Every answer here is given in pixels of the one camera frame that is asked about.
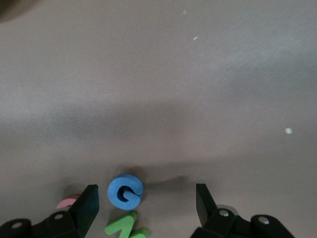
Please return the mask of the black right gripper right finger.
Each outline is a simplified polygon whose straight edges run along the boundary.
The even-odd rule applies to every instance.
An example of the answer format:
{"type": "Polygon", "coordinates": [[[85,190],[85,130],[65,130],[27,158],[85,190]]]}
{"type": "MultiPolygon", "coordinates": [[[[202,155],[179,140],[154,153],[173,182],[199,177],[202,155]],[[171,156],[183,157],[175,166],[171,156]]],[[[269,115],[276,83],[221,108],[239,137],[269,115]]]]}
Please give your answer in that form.
{"type": "Polygon", "coordinates": [[[218,208],[208,187],[196,184],[196,209],[201,226],[192,238],[292,238],[293,235],[275,217],[254,215],[250,221],[231,210],[218,208]]]}

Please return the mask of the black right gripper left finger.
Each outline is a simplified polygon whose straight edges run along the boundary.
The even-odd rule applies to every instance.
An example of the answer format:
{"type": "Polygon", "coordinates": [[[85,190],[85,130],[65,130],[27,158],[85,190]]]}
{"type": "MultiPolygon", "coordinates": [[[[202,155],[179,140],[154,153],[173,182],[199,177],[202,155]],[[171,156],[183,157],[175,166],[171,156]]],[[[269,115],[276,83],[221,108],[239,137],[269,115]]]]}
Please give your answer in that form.
{"type": "Polygon", "coordinates": [[[68,210],[52,213],[33,225],[29,219],[18,218],[0,226],[2,238],[84,238],[99,211],[99,191],[88,185],[68,210]]]}

